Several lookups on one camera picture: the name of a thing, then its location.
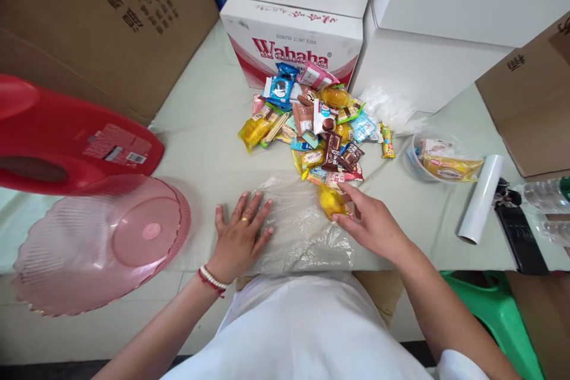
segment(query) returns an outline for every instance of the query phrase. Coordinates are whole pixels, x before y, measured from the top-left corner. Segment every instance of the hand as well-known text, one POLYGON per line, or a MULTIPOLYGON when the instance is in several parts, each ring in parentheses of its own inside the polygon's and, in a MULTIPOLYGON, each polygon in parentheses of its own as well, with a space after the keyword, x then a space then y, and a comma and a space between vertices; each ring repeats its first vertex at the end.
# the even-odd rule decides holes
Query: hand
POLYGON ((339 183, 338 186, 354 202, 355 215, 360 223, 340 214, 333 215, 332 219, 359 244, 380 257, 394 262, 398 257, 405 256, 411 241, 386 205, 347 183, 339 183))
POLYGON ((248 192, 242 194, 227 224, 224 220, 223 206, 216 207, 218 241, 206 269, 214 279, 224 284, 232 283, 253 266, 274 231, 271 227, 256 240, 261 226, 269 215, 273 200, 269 199, 257 214, 263 194, 257 192, 249 205, 248 197, 248 192))

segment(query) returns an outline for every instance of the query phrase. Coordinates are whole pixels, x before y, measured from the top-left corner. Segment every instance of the barcode label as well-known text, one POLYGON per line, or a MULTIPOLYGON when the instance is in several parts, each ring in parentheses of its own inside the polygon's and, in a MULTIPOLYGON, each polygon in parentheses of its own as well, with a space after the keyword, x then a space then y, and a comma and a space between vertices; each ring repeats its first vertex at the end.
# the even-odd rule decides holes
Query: barcode label
POLYGON ((129 155, 126 157, 126 159, 130 160, 132 162, 135 162, 135 163, 144 163, 144 161, 147 158, 144 156, 141 156, 140 154, 130 152, 129 155))
POLYGON ((105 156, 105 160, 107 162, 114 161, 115 157, 117 157, 121 151, 123 151, 122 147, 116 146, 107 156, 105 156))

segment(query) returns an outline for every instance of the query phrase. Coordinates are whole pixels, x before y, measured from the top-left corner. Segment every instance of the woman's right hand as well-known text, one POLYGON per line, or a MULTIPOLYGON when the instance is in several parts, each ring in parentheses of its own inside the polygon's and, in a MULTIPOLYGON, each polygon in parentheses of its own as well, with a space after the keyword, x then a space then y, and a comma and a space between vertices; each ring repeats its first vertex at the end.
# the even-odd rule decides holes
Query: woman's right hand
POLYGON ((384 202, 371 198, 347 183, 339 183, 356 206, 356 217, 335 214, 332 219, 366 249, 396 262, 409 250, 411 241, 402 231, 384 202))

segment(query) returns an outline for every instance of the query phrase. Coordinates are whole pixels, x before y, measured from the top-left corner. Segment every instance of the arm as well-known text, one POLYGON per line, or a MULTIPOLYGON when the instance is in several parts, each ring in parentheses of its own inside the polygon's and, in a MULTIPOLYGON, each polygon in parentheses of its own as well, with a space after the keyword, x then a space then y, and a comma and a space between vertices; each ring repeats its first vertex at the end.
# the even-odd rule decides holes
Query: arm
MULTIPOLYGON (((256 236, 269 215, 269 200, 255 215, 262 194, 249 203, 244 193, 232 218, 226 224, 223 207, 216 207, 218 241, 206 269, 219 282, 230 284, 250 268, 261 255, 273 229, 256 236)), ((203 283, 196 274, 182 291, 160 311, 95 377, 95 380, 156 380, 167 370, 178 351, 212 304, 218 299, 216 290, 203 283)))
POLYGON ((491 379, 520 379, 495 341, 404 234, 386 205, 348 184, 339 185, 354 202, 360 222, 341 215, 333 219, 362 246, 395 265, 434 358, 439 361, 444 350, 453 349, 491 379))

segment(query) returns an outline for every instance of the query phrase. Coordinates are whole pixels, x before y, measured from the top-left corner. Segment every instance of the woman's left hand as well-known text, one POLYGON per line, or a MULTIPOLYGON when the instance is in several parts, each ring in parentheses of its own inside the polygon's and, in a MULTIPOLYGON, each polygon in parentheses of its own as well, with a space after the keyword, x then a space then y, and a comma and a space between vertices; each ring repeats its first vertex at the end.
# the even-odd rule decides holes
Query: woman's left hand
POLYGON ((269 215, 273 200, 269 199, 258 213, 263 194, 257 192, 249 204, 248 197, 249 192, 242 194, 227 223, 224 219, 224 207, 216 207, 218 241, 206 269, 217 281, 224 284, 232 283, 254 265, 274 231, 271 227, 256 239, 269 215))

